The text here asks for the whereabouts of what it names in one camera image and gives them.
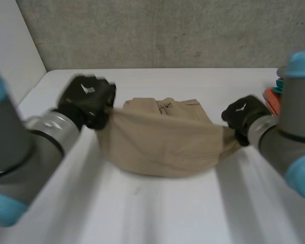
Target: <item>concrete wall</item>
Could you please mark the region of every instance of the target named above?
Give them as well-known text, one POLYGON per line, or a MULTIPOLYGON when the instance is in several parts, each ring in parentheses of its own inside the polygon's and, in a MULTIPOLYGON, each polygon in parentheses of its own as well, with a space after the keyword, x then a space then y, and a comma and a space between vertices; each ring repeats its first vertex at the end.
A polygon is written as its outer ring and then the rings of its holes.
POLYGON ((46 73, 15 0, 0 0, 0 72, 17 104, 46 73))
POLYGON ((17 0, 47 70, 278 67, 305 1, 17 0))

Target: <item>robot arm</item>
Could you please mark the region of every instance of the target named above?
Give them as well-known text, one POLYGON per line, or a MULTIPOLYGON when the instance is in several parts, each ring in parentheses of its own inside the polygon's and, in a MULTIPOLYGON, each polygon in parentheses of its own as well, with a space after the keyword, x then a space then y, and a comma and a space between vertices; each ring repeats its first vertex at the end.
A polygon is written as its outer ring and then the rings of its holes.
POLYGON ((305 197, 305 52, 289 60, 281 102, 276 117, 248 96, 229 105, 222 118, 241 145, 256 147, 289 187, 305 197))
POLYGON ((14 225, 50 179, 81 128, 102 129, 104 109, 113 106, 115 85, 78 76, 57 108, 29 121, 19 120, 0 78, 0 226, 14 225))

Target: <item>orange object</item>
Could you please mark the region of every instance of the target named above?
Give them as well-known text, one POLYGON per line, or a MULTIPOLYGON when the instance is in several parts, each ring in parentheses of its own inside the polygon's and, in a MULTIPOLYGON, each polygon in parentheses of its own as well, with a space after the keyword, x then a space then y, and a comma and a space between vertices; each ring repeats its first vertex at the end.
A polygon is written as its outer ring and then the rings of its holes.
POLYGON ((265 103, 271 110, 271 112, 275 115, 279 115, 280 113, 280 95, 275 93, 272 88, 268 88, 264 91, 265 103))

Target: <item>white table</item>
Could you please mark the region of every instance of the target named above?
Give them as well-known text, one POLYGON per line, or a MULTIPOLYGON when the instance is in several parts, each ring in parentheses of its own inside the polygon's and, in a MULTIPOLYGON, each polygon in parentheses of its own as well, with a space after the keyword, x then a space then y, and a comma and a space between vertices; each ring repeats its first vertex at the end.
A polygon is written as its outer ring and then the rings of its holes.
MULTIPOLYGON (((76 73, 117 85, 115 106, 133 97, 197 99, 214 123, 238 98, 274 85, 276 69, 57 70, 21 103, 24 118, 55 106, 76 73)), ((251 147, 183 179, 120 171, 85 128, 30 211, 0 244, 305 243, 305 199, 251 147)))

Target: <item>beige fabric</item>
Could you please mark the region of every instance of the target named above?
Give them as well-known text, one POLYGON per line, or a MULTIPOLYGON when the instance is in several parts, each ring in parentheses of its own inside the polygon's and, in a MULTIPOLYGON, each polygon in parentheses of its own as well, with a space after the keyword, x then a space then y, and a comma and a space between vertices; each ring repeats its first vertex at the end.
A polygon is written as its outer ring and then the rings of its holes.
POLYGON ((192 175, 240 148, 234 132, 213 125, 197 100, 134 98, 97 134, 106 159, 146 175, 192 175))

